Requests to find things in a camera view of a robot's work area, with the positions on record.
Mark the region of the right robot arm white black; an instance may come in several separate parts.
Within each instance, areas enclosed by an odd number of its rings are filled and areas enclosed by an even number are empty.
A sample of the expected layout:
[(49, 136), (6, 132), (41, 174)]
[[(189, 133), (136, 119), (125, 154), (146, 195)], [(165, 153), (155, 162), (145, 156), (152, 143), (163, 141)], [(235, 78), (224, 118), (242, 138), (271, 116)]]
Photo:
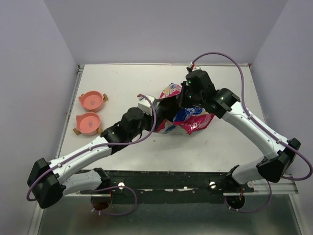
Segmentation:
[(179, 96), (181, 107), (204, 108), (208, 113), (238, 129), (263, 154), (254, 162), (237, 165), (230, 170), (225, 179), (225, 187), (229, 191), (235, 192), (253, 180), (266, 179), (273, 183), (280, 181), (295, 158), (292, 150), (300, 148), (301, 143), (298, 139), (287, 139), (262, 121), (255, 124), (252, 121), (253, 115), (244, 111), (240, 98), (227, 88), (215, 89), (206, 71), (195, 70), (188, 73), (181, 85)]

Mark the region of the black mounting base rail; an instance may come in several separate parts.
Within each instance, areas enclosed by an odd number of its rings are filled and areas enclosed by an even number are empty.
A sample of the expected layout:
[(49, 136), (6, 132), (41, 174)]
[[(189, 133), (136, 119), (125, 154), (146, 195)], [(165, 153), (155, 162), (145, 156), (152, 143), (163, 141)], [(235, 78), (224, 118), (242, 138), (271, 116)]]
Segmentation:
[(109, 195), (114, 204), (187, 204), (223, 203), (224, 194), (250, 193), (254, 189), (227, 185), (225, 172), (172, 172), (172, 171), (121, 171), (106, 170), (100, 189), (84, 190), (81, 194)]

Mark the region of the pink cat-shaped pet bowl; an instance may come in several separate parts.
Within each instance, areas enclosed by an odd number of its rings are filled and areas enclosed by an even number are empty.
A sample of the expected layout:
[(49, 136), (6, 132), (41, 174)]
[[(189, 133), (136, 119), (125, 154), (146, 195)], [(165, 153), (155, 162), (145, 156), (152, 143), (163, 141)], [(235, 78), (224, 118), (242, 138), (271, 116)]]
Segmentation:
[(78, 97), (81, 106), (86, 111), (76, 116), (76, 127), (73, 129), (76, 135), (94, 136), (102, 132), (102, 121), (97, 114), (108, 101), (106, 94), (99, 91), (89, 91)]

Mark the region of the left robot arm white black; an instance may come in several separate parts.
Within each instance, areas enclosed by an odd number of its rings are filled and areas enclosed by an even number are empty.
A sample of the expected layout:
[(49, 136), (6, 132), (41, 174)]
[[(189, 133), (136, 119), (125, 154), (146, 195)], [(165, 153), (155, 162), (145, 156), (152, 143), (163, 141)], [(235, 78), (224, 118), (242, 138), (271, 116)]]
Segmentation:
[(84, 147), (60, 159), (38, 159), (27, 179), (27, 201), (36, 201), (45, 209), (68, 194), (86, 190), (104, 193), (109, 186), (105, 171), (99, 168), (82, 173), (81, 170), (128, 145), (139, 143), (140, 140), (133, 139), (142, 131), (152, 133), (157, 122), (156, 111), (152, 112), (150, 116), (137, 107), (130, 108), (121, 121), (104, 130)]

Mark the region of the pet food bag pink white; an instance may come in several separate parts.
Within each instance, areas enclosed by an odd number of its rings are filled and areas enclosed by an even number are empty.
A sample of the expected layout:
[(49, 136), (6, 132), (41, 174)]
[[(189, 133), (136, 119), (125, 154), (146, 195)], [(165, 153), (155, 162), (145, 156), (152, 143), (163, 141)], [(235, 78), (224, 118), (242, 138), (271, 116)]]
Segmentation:
[(178, 97), (181, 85), (171, 83), (160, 94), (155, 132), (191, 135), (208, 127), (214, 115), (203, 108), (181, 108)]

